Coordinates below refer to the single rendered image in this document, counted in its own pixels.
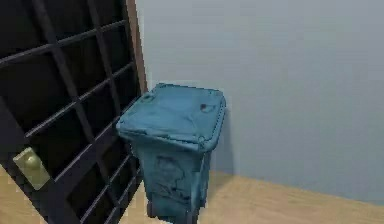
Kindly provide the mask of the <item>blue wheeled trash bin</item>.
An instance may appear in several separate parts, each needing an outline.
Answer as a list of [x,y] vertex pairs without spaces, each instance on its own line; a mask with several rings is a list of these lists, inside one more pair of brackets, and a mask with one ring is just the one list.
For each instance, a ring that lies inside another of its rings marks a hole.
[[159,83],[121,115],[116,129],[139,160],[149,217],[197,224],[225,109],[220,90]]

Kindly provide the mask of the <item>black paned room door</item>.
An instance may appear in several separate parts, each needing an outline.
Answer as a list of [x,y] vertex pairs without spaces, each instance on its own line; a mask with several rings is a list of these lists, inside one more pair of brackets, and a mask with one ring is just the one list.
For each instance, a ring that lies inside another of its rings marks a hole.
[[[142,93],[133,0],[0,0],[0,165],[39,224],[118,224],[141,177],[116,130]],[[34,190],[13,158],[32,147]]]

